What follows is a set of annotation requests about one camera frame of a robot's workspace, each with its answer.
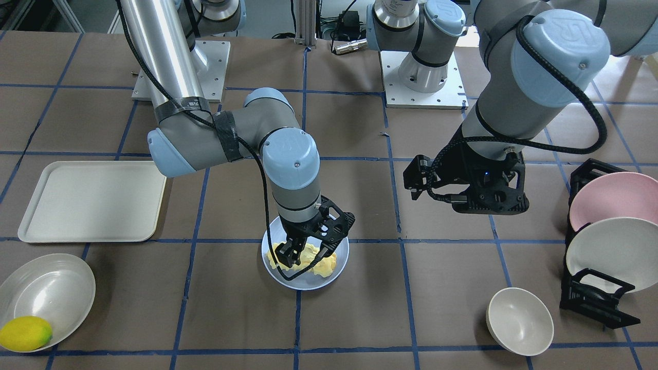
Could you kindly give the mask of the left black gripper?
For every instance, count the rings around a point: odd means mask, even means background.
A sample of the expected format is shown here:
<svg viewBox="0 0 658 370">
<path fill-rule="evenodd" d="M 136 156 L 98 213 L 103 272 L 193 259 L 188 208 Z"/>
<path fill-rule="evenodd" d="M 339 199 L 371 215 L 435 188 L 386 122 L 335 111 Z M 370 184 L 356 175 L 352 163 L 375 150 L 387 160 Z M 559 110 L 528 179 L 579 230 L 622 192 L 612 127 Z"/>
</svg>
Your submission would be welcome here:
<svg viewBox="0 0 658 370">
<path fill-rule="evenodd" d="M 416 155 L 403 179 L 413 200 L 427 192 L 458 213 L 517 215 L 529 209 L 525 162 L 514 149 L 493 160 L 477 154 L 466 140 L 451 140 L 434 159 Z"/>
</svg>

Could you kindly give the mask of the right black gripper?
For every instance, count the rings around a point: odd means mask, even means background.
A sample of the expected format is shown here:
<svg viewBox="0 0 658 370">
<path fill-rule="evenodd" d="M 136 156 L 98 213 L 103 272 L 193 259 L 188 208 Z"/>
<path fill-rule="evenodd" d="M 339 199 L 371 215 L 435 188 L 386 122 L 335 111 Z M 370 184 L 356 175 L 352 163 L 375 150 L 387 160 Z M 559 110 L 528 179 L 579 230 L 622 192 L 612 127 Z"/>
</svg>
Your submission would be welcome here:
<svg viewBox="0 0 658 370">
<path fill-rule="evenodd" d="M 319 260 L 312 270 L 336 269 L 338 262 L 334 251 L 348 236 L 356 220 L 353 213 L 341 211 L 325 196 L 319 196 L 312 206 L 302 211 L 287 210 L 279 218 L 287 238 L 284 242 L 275 243 L 278 262 L 290 269 L 300 266 L 305 240 L 315 237 L 320 240 L 316 255 Z"/>
</svg>

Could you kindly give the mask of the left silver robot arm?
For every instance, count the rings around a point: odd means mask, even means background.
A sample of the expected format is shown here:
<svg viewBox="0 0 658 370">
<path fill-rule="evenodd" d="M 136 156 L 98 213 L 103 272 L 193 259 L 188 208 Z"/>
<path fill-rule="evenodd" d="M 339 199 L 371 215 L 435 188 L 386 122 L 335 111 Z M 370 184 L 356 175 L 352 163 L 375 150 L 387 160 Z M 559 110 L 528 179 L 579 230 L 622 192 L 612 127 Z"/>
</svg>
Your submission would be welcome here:
<svg viewBox="0 0 658 370">
<path fill-rule="evenodd" d="M 524 193 L 525 147 L 592 154 L 607 128 L 585 90 L 610 56 L 656 52 L 656 1 L 471 1 L 487 86 L 434 157 L 416 155 L 404 170 L 413 200 L 423 193 L 468 214 L 517 215 Z M 578 101 L 598 131 L 585 148 L 536 142 Z"/>
</svg>

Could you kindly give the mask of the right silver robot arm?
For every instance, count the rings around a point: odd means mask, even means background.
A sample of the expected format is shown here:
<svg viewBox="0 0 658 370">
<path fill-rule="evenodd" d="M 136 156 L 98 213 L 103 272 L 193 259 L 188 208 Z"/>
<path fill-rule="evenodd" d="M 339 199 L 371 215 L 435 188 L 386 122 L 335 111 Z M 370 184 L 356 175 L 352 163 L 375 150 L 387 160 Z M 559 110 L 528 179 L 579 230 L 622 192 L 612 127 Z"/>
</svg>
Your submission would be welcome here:
<svg viewBox="0 0 658 370">
<path fill-rule="evenodd" d="M 269 180 L 284 241 L 272 247 L 284 267 L 301 262 L 309 237 L 319 257 L 339 246 L 355 222 L 320 189 L 320 155 L 286 96 L 272 87 L 250 92 L 239 107 L 202 42 L 240 28 L 243 1 L 117 1 L 123 32 L 150 91 L 157 127 L 147 135 L 162 175 L 178 177 L 256 154 Z"/>
</svg>

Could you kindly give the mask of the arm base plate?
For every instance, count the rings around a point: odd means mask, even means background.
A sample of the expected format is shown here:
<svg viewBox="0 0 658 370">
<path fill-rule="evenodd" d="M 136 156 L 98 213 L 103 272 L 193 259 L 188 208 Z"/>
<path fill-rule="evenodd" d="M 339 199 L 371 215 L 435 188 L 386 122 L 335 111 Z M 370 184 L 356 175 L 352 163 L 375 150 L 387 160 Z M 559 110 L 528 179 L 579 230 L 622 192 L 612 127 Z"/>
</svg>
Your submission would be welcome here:
<svg viewBox="0 0 658 370">
<path fill-rule="evenodd" d="M 211 103 L 223 100 L 230 42 L 197 41 L 190 50 L 185 38 L 167 36 L 149 43 L 137 40 L 135 46 L 172 98 L 201 97 Z"/>
<path fill-rule="evenodd" d="M 447 65 L 421 65 L 410 52 L 381 51 L 381 75 L 388 108 L 468 107 L 467 94 L 452 54 Z"/>
</svg>

